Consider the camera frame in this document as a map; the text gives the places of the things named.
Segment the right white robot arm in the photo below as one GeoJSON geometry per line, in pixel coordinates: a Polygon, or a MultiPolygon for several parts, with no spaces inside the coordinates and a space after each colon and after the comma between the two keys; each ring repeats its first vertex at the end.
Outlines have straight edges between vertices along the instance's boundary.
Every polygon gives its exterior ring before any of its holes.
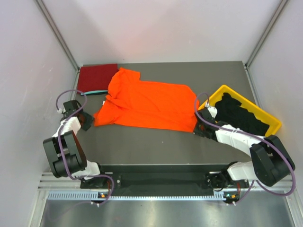
{"type": "Polygon", "coordinates": [[[257,180],[271,187],[287,175],[295,179],[295,164],[279,137],[257,136],[225,122],[216,122],[208,108],[196,110],[195,116],[194,134],[229,145],[251,158],[249,162],[229,164],[227,172],[221,175],[224,186],[232,187],[239,180],[257,180]]]}

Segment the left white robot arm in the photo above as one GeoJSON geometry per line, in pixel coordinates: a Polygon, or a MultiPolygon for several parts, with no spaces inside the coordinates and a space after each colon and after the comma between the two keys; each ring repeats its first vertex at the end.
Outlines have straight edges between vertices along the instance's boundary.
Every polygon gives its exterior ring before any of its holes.
{"type": "Polygon", "coordinates": [[[101,165],[87,160],[77,138],[80,130],[90,129],[94,118],[83,110],[77,100],[63,103],[62,114],[57,132],[43,141],[52,174],[56,178],[69,177],[68,168],[70,175],[81,181],[80,187],[83,189],[110,186],[101,165]]]}

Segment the folded red t shirt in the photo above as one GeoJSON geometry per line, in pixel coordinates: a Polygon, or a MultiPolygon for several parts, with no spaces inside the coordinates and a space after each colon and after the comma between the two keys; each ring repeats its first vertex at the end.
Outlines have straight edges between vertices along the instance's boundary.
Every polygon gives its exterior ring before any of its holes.
{"type": "Polygon", "coordinates": [[[83,66],[80,68],[77,89],[82,92],[107,90],[117,72],[117,64],[83,66]]]}

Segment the folded teal t shirt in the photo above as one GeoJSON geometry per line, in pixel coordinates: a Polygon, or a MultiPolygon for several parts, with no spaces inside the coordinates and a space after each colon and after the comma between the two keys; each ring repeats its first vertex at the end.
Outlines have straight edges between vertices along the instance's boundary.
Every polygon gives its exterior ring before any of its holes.
{"type": "Polygon", "coordinates": [[[93,90],[87,92],[80,92],[81,96],[93,96],[93,95],[104,95],[107,94],[108,90],[93,90]]]}

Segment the orange t shirt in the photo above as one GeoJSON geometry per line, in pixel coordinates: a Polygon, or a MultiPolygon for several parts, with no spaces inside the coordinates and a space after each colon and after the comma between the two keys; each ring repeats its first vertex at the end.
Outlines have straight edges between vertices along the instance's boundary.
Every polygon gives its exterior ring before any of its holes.
{"type": "Polygon", "coordinates": [[[193,132],[196,95],[186,85],[142,81],[137,71],[121,68],[111,79],[94,126],[123,126],[193,132]]]}

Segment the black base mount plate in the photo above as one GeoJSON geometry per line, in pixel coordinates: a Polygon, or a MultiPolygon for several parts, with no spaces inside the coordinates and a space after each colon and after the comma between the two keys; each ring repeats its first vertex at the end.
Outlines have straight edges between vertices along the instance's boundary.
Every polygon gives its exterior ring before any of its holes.
{"type": "Polygon", "coordinates": [[[113,195],[210,195],[235,183],[221,164],[101,165],[112,177],[113,195]]]}

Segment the right aluminium frame post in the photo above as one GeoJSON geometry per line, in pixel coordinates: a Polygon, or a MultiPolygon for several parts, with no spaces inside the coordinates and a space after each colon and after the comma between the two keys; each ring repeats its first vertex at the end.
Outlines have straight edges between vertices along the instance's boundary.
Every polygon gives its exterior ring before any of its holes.
{"type": "Polygon", "coordinates": [[[252,53],[250,54],[247,62],[244,64],[245,69],[249,69],[249,67],[253,64],[256,56],[258,55],[259,51],[265,44],[266,40],[268,39],[271,31],[273,30],[274,26],[278,22],[281,14],[285,10],[287,4],[289,3],[290,0],[280,0],[278,6],[274,10],[273,15],[270,17],[269,22],[267,23],[264,31],[262,32],[262,35],[260,36],[258,42],[256,43],[252,53]]]}

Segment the left aluminium frame post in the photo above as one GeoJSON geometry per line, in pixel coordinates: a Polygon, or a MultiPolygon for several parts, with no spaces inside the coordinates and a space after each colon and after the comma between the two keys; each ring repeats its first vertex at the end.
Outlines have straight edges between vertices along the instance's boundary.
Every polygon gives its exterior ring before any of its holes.
{"type": "Polygon", "coordinates": [[[34,0],[35,4],[37,5],[38,9],[41,11],[43,17],[45,18],[47,24],[49,25],[52,33],[54,34],[57,42],[61,46],[63,52],[65,53],[67,59],[71,63],[72,67],[76,70],[79,71],[80,67],[78,66],[74,56],[72,55],[66,41],[64,40],[58,26],[56,25],[50,11],[48,10],[46,4],[44,3],[43,0],[34,0]]]}

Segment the black t shirt in bin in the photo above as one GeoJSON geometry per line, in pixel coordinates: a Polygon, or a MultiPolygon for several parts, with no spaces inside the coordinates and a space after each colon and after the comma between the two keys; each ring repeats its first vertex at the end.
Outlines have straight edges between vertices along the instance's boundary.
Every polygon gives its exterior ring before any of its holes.
{"type": "Polygon", "coordinates": [[[258,120],[255,115],[241,107],[241,102],[223,93],[221,101],[215,103],[217,115],[215,120],[223,121],[234,128],[239,128],[250,134],[265,136],[269,125],[258,120]]]}

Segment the aluminium frame post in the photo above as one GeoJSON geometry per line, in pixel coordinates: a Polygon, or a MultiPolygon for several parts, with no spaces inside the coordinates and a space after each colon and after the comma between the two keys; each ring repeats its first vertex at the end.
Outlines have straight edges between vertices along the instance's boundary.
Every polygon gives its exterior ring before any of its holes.
{"type": "Polygon", "coordinates": [[[244,64],[245,69],[249,69],[249,67],[253,64],[256,56],[258,55],[259,51],[265,44],[266,40],[268,39],[271,31],[273,30],[274,26],[278,22],[281,14],[285,10],[287,4],[289,3],[290,0],[280,0],[278,6],[274,10],[273,15],[270,17],[269,22],[267,23],[264,31],[262,32],[262,35],[260,36],[258,42],[256,43],[252,53],[250,54],[247,62],[244,64]]]}
{"type": "Polygon", "coordinates": [[[74,56],[72,55],[66,41],[64,40],[58,26],[56,25],[50,11],[48,10],[46,4],[44,3],[43,0],[34,0],[35,4],[37,5],[38,9],[41,11],[43,17],[45,18],[47,24],[49,25],[52,33],[54,34],[57,42],[61,46],[63,52],[65,53],[67,59],[71,63],[72,67],[76,70],[79,71],[80,67],[78,66],[74,56]]]}

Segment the yellow plastic bin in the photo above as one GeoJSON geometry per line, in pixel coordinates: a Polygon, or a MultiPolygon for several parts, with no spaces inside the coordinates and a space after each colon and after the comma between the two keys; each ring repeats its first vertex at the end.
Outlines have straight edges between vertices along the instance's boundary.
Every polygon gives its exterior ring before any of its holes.
{"type": "Polygon", "coordinates": [[[279,129],[282,126],[282,123],[280,120],[272,116],[271,114],[267,113],[254,103],[252,103],[250,100],[246,99],[233,89],[231,89],[227,85],[222,85],[219,87],[211,96],[209,99],[207,99],[202,105],[200,105],[200,109],[205,107],[206,103],[209,103],[211,106],[215,106],[215,103],[218,101],[221,101],[223,93],[228,93],[231,95],[232,98],[238,100],[241,102],[241,107],[247,109],[249,112],[253,113],[255,117],[262,121],[263,123],[266,123],[269,125],[269,129],[267,130],[265,137],[268,137],[270,135],[275,135],[279,129]]]}

